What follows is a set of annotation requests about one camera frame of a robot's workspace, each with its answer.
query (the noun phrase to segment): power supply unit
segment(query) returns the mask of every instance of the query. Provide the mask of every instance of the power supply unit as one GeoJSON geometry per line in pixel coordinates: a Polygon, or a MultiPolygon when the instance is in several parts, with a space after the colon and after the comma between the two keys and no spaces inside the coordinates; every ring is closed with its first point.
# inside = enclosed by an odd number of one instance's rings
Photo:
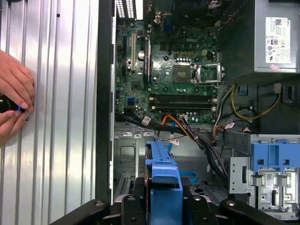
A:
{"type": "Polygon", "coordinates": [[[219,29],[226,81],[265,84],[299,73],[299,3],[238,0],[219,29]]]}

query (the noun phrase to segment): pci slot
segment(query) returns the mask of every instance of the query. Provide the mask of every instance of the pci slot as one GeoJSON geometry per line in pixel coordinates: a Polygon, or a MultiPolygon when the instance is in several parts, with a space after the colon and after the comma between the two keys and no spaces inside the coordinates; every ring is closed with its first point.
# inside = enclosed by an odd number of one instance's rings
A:
{"type": "Polygon", "coordinates": [[[123,48],[122,48],[122,75],[126,76],[126,70],[127,70],[127,37],[123,37],[123,48]]]}
{"type": "Polygon", "coordinates": [[[136,61],[136,34],[131,35],[131,70],[135,71],[135,61],[136,61]]]}
{"type": "Polygon", "coordinates": [[[147,87],[150,82],[150,72],[151,72],[151,43],[150,40],[145,40],[145,56],[144,56],[144,85],[147,87]]]}

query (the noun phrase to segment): dell logo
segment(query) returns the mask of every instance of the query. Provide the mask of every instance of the dell logo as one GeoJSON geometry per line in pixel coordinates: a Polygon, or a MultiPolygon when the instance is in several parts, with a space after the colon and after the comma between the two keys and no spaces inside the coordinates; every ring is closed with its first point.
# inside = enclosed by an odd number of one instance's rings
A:
{"type": "Polygon", "coordinates": [[[187,38],[187,42],[197,42],[196,38],[187,38]]]}

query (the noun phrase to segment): metal side panel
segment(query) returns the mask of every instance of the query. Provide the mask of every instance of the metal side panel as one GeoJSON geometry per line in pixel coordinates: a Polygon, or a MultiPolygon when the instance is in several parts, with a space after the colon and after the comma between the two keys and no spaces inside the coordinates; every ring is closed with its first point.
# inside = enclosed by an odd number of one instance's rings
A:
{"type": "Polygon", "coordinates": [[[0,151],[0,224],[95,198],[98,0],[2,0],[0,48],[36,74],[35,113],[0,151]]]}

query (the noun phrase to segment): ram slot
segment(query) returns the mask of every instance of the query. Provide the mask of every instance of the ram slot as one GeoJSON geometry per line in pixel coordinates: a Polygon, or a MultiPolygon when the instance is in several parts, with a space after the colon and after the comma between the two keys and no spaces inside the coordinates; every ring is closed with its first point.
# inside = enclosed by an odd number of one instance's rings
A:
{"type": "Polygon", "coordinates": [[[199,95],[150,95],[149,101],[161,102],[161,103],[176,103],[176,102],[188,102],[188,103],[207,103],[216,102],[216,96],[199,96],[199,95]]]}
{"type": "Polygon", "coordinates": [[[212,110],[212,104],[200,103],[151,103],[152,110],[170,111],[170,110],[212,110]]]}

